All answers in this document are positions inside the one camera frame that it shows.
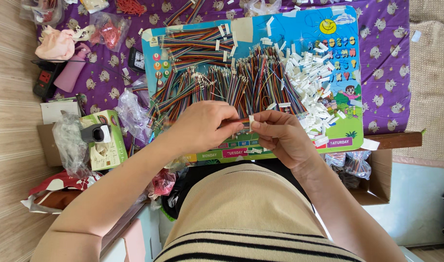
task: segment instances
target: wooden floor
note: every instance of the wooden floor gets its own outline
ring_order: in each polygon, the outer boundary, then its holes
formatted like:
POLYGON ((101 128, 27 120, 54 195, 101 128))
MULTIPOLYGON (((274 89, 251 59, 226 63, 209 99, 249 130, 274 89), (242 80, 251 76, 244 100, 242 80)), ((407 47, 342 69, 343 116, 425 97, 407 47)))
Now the wooden floor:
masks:
POLYGON ((48 168, 36 125, 42 124, 32 87, 39 69, 34 23, 18 17, 20 0, 0 1, 0 262, 29 261, 54 215, 29 213, 20 200, 55 174, 48 168))
POLYGON ((424 262, 444 262, 444 246, 408 248, 424 262))

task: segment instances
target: children's educational board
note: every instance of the children's educational board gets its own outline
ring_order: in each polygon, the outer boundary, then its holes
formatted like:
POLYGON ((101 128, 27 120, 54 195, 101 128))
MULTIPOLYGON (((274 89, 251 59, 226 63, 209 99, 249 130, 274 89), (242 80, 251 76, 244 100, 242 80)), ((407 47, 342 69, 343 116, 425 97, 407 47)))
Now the children's educational board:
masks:
MULTIPOLYGON (((353 7, 334 6, 275 15, 178 25, 170 28, 200 29, 223 24, 228 24, 230 30, 236 34, 238 41, 238 47, 234 54, 236 59, 247 57, 249 48, 259 44, 259 39, 263 37, 270 38, 279 47, 283 45, 283 42, 286 42, 285 48, 290 48, 294 43, 298 54, 303 51, 313 52, 320 42, 328 46, 327 52, 333 56, 330 62, 335 66, 335 69, 329 80, 332 93, 328 98, 324 98, 322 103, 330 113, 341 110, 346 117, 340 118, 327 129, 326 133, 330 140, 327 144, 317 147, 317 151, 319 153, 349 151, 358 149, 363 144, 358 27, 356 11, 353 7), (272 16, 274 17, 270 25, 272 35, 268 36, 266 23, 272 16)), ((159 36, 165 34, 165 27, 147 29, 142 34, 150 96, 155 93, 155 88, 163 86, 169 71, 172 70, 167 52, 159 47, 159 36)), ((275 158, 270 151, 261 154, 244 152, 252 147, 261 149, 257 139, 257 134, 243 134, 238 136, 236 140, 225 140, 220 146, 208 152, 186 157, 189 162, 196 165, 227 163, 240 158, 246 160, 275 158)))

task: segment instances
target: purple blanket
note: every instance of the purple blanket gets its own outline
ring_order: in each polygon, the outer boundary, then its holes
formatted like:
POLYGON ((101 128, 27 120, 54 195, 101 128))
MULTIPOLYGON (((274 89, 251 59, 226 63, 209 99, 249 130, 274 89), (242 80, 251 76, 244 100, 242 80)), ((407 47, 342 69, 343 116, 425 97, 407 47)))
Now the purple blanket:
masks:
MULTIPOLYGON (((80 73, 73 92, 66 93, 57 90, 55 98, 73 97, 77 93, 84 94, 86 114, 101 110, 114 109, 117 106, 117 95, 125 87, 131 87, 130 82, 124 81, 118 74, 122 68, 128 68, 128 54, 133 46, 142 50, 138 32, 141 28, 164 27, 162 23, 173 12, 181 8, 187 0, 146 1, 147 11, 140 17, 124 15, 132 21, 126 41, 120 52, 112 52, 105 45, 91 47, 88 55, 90 62, 80 73)), ((248 0, 206 0, 196 21, 213 21, 226 18, 243 17, 243 6, 248 0)), ((291 0, 283 0, 281 12, 294 8, 291 0)), ((361 82, 363 92, 363 127, 365 134, 381 134, 404 131, 410 115, 411 88, 409 75, 409 2, 407 0, 314 0, 306 4, 298 4, 301 10, 306 8, 321 8, 334 5, 351 5, 356 9, 359 24, 359 47, 361 54, 361 82)), ((62 30, 76 25, 89 25, 89 14, 82 4, 68 5, 65 10, 65 20, 57 25, 62 30)), ((103 12, 116 14, 113 1, 103 12)), ((180 19, 192 11, 187 10, 180 19)), ((132 82, 141 74, 128 68, 132 82)), ((124 135, 125 144, 131 144, 131 135, 124 135)))

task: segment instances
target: tan rug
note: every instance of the tan rug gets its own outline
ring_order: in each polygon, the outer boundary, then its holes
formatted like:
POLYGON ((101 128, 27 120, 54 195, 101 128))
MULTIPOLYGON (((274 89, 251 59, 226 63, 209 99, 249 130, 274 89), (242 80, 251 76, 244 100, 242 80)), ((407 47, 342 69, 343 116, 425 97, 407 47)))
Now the tan rug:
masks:
POLYGON ((439 21, 444 23, 444 0, 411 0, 410 22, 439 21))
POLYGON ((393 150, 393 161, 444 167, 444 24, 410 24, 419 42, 410 41, 411 104, 408 131, 427 132, 423 146, 393 150))

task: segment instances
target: hand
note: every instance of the hand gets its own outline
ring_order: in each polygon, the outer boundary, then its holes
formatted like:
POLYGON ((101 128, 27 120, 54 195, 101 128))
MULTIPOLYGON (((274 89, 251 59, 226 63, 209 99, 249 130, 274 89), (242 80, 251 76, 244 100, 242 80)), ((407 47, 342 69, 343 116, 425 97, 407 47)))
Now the hand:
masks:
POLYGON ((222 101, 197 102, 162 135, 171 141, 170 145, 176 146, 180 155, 204 152, 243 128, 242 123, 233 122, 217 129, 225 119, 239 119, 235 107, 222 101))
POLYGON ((259 145, 270 149, 286 167, 304 168, 312 159, 322 160, 294 115, 266 110, 254 114, 254 120, 251 128, 259 134, 259 145))

